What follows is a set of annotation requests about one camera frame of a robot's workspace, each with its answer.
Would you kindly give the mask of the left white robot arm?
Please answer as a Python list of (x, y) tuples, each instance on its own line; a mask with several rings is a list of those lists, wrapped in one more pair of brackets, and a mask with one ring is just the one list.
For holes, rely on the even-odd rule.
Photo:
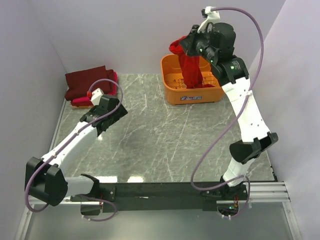
[(32, 157), (26, 164), (25, 194), (51, 206), (69, 196), (83, 195), (88, 201), (100, 197), (100, 182), (88, 174), (65, 177), (68, 166), (81, 151), (127, 114), (121, 101), (104, 94), (99, 103), (84, 114), (71, 133), (41, 158)]

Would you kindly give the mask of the red t shirt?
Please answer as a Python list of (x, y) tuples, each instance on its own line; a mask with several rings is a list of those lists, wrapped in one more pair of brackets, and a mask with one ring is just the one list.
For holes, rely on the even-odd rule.
[(204, 84), (203, 82), (203, 75), (199, 68), (200, 58), (198, 56), (187, 56), (185, 54), (182, 46), (180, 45), (180, 41), (185, 37), (186, 35), (173, 41), (169, 46), (169, 51), (178, 56), (183, 82), (186, 85), (186, 88), (198, 89), (214, 87), (214, 85)]

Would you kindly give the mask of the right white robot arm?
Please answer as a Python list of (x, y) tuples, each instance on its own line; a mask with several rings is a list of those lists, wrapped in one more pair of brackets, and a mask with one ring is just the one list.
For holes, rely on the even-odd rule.
[(191, 186), (202, 192), (219, 188), (222, 198), (230, 200), (247, 179), (247, 171), (261, 153), (275, 144), (279, 137), (265, 124), (253, 94), (255, 79), (242, 58), (234, 54), (236, 33), (223, 22), (213, 23), (210, 31), (193, 25), (189, 34), (179, 44), (188, 57), (202, 57), (210, 65), (212, 75), (231, 103), (238, 123), (241, 139), (229, 146), (231, 160), (221, 183), (211, 187), (200, 187), (192, 180)]

